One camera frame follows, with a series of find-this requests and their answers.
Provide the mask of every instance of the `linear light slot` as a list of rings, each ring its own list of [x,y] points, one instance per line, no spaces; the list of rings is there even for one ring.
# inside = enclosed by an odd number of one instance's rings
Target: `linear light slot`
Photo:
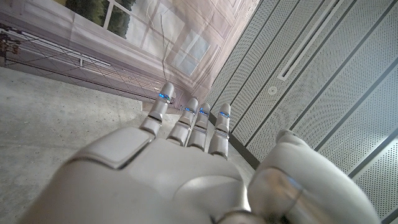
[[[325,11],[323,11],[322,15],[316,21],[316,23],[312,26],[308,34],[305,36],[301,44],[297,47],[294,54],[291,56],[289,61],[286,63],[285,67],[278,74],[277,78],[286,81],[289,75],[292,73],[294,68],[297,66],[299,61],[304,57],[305,53],[307,53],[308,49],[314,43],[315,39],[319,36],[325,26],[328,24],[330,19],[335,15],[338,8],[344,0],[334,0],[331,1],[326,7]]]

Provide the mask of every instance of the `robotic hand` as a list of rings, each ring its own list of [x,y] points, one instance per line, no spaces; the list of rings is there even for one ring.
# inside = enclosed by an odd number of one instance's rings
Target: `robotic hand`
[[[164,85],[139,129],[116,130],[70,158],[21,223],[379,222],[355,183],[289,130],[278,134],[246,190],[227,161],[228,104],[220,109],[208,153],[208,104],[200,107],[187,142],[196,99],[167,139],[157,139],[173,90]]]

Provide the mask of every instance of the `perforated wall panel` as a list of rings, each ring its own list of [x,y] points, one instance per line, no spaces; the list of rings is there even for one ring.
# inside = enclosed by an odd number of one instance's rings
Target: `perforated wall panel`
[[[273,71],[283,59],[285,53],[294,44],[301,31],[303,31],[306,23],[312,18],[320,3],[319,1],[300,1],[297,4],[297,7],[231,105],[231,109],[234,108],[232,109],[234,116],[231,118],[230,123],[232,128],[234,128],[238,120],[244,115],[244,112],[262,86],[264,86],[268,78],[273,74]]]
[[[380,219],[398,208],[398,139],[377,155],[353,180],[372,202]]]
[[[283,69],[289,58],[291,58],[292,54],[296,51],[297,47],[299,47],[299,45],[305,38],[306,34],[310,31],[314,23],[321,16],[322,12],[329,4],[329,1],[325,1],[325,3],[323,3],[323,6],[319,8],[317,14],[308,24],[306,29],[302,32],[302,35],[300,36],[300,38],[298,38],[298,40],[291,48],[289,53],[286,55],[282,63],[278,66],[278,69],[274,72],[274,75],[270,78],[268,83],[260,92],[259,96],[254,100],[252,106],[248,109],[246,114],[244,114],[244,116],[242,117],[242,120],[235,127],[233,134],[234,136],[236,136],[237,139],[239,139],[241,142],[245,144],[247,143],[247,141],[253,135],[255,130],[261,125],[261,123],[269,114],[271,109],[281,98],[287,87],[292,83],[292,80],[295,78],[295,76],[298,74],[298,72],[301,70],[304,64],[310,59],[314,51],[316,51],[316,49],[320,46],[325,37],[329,34],[331,29],[336,25],[338,19],[343,15],[345,10],[347,10],[347,7],[351,4],[351,2],[352,1],[344,1],[342,3],[342,5],[336,11],[335,15],[333,15],[333,17],[330,19],[325,28],[322,30],[318,38],[314,41],[312,46],[304,55],[303,59],[301,59],[301,61],[298,63],[294,72],[289,76],[289,78],[286,81],[282,82],[277,78],[277,74],[280,73],[280,71]],[[272,86],[277,87],[277,93],[275,95],[268,94],[268,89]]]
[[[318,151],[349,173],[398,128],[398,68],[393,70]]]
[[[248,24],[248,27],[243,32],[234,50],[214,81],[213,86],[217,86],[217,88],[212,88],[206,99],[206,102],[209,103],[210,106],[213,106],[216,102],[218,96],[221,94],[232,74],[254,42],[254,39],[257,37],[263,25],[266,23],[267,18],[269,17],[276,3],[277,0],[266,0],[263,1],[259,6],[257,13],[253,16],[252,20]]]
[[[398,57],[397,37],[395,6],[294,127],[310,147],[318,145]]]
[[[391,1],[358,1],[248,144],[262,161],[277,132],[290,128],[322,86],[342,65]]]
[[[279,29],[286,21],[296,3],[297,0],[285,0],[281,1],[277,5],[267,23],[262,28],[257,39],[252,44],[248,53],[239,64],[238,69],[227,84],[224,92],[222,92],[215,103],[212,109],[213,114],[217,114],[223,103],[232,103],[233,98],[236,96],[236,94],[238,94],[238,91],[242,87],[244,81],[248,76],[250,76],[254,67],[257,65],[258,61],[260,61],[262,55],[268,49],[268,46],[271,44],[274,37],[278,34]]]

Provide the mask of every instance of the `gray floor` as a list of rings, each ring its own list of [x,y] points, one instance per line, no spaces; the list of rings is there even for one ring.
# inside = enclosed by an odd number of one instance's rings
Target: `gray floor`
[[[140,101],[0,67],[0,223],[15,223],[79,148],[146,114]],[[165,116],[160,138],[178,117]],[[229,160],[248,184],[254,171],[231,145]]]

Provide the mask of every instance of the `robot finger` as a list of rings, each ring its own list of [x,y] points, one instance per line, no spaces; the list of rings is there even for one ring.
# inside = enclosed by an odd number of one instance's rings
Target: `robot finger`
[[[210,140],[209,152],[212,155],[219,155],[228,158],[228,139],[229,139],[229,114],[231,106],[224,103],[218,113],[215,124],[215,131]]]
[[[189,131],[191,130],[193,118],[195,117],[195,112],[197,108],[197,99],[192,98],[188,101],[187,106],[182,112],[180,119],[175,123],[169,136],[167,136],[167,140],[180,146],[185,145]]]
[[[187,147],[197,147],[203,152],[205,151],[209,113],[210,105],[208,103],[202,104],[199,109],[197,120],[192,129],[191,136],[188,140]]]
[[[159,97],[150,109],[148,116],[140,125],[139,129],[147,131],[153,134],[155,137],[159,131],[159,128],[163,121],[163,116],[167,111],[168,104],[170,103],[170,97],[174,92],[174,86],[170,82],[167,82],[161,89]]]

